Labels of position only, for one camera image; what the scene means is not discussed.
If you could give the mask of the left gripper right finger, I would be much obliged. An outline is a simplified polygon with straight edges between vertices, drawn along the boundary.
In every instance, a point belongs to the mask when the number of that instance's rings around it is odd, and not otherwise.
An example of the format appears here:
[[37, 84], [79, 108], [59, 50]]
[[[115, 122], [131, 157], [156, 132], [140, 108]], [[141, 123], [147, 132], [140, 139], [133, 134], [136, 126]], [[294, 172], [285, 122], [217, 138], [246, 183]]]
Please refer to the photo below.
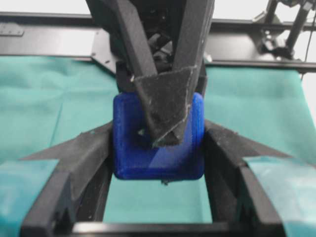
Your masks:
[[226, 236], [284, 237], [280, 215], [244, 159], [290, 156], [209, 120], [204, 131], [204, 175], [213, 222], [223, 226]]

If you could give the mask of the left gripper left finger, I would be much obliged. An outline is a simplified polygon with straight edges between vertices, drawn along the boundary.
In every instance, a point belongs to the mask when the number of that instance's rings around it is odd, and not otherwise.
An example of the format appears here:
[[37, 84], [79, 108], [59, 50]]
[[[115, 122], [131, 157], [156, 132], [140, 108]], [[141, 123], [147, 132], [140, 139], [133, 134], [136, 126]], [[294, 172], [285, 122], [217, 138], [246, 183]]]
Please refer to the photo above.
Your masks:
[[21, 237], [68, 235], [76, 222], [101, 222], [113, 173], [113, 124], [23, 158], [57, 160], [51, 176], [26, 214]]

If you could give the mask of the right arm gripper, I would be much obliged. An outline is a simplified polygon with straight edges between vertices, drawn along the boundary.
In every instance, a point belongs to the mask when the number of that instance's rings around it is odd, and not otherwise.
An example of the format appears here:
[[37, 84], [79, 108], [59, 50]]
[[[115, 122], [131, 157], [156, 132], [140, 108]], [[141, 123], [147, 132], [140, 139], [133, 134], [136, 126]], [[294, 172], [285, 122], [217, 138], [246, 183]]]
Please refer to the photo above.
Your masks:
[[119, 57], [119, 92], [138, 94], [153, 147], [183, 141], [193, 94], [205, 94], [203, 54], [214, 4], [213, 0], [87, 2], [95, 23], [110, 35], [111, 52]]

